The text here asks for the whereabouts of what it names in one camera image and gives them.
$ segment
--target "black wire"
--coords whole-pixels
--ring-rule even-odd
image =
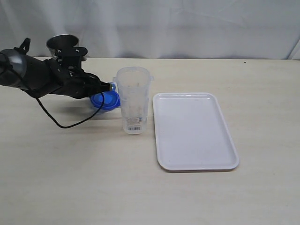
[[[19,75],[14,69],[12,69],[12,67],[9,67],[7,68],[7,70],[11,71],[12,73],[14,73],[21,81],[22,83],[24,84],[24,86],[28,89],[28,91],[30,93],[32,93],[32,96],[34,96],[34,93],[33,93],[33,90],[28,86],[28,84],[24,81],[23,77],[21,77],[21,75]],[[60,128],[63,128],[63,129],[68,129],[68,128],[72,128],[72,127],[75,127],[79,124],[82,124],[84,123],[85,121],[88,121],[89,119],[91,119],[92,117],[94,117],[103,107],[104,105],[104,94],[102,92],[100,92],[100,94],[102,95],[102,104],[101,106],[91,115],[89,116],[88,118],[85,118],[84,120],[78,122],[78,123],[75,123],[75,124],[72,124],[72,125],[69,125],[69,126],[63,126],[61,125],[49,112],[48,110],[46,110],[46,108],[44,107],[43,103],[41,102],[41,100],[39,100],[39,98],[35,97],[37,103],[40,105],[40,107],[43,109],[43,111],[47,114],[47,116],[50,117],[50,119],[53,120],[53,122]]]

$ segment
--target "stainless steel cup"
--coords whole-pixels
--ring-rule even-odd
[[[49,49],[52,58],[57,59],[55,50],[79,47],[79,39],[71,34],[61,34],[50,38],[46,42],[46,46]]]

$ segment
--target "white fabric backdrop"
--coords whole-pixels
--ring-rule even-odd
[[[0,0],[0,49],[62,33],[91,57],[300,59],[300,0]]]

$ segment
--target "white tray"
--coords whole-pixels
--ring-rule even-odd
[[[232,170],[239,158],[217,99],[209,93],[153,97],[157,160],[169,171]]]

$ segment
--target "clear plastic cup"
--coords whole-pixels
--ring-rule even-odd
[[[125,67],[115,77],[121,102],[123,129],[130,135],[147,128],[151,76],[143,67]]]

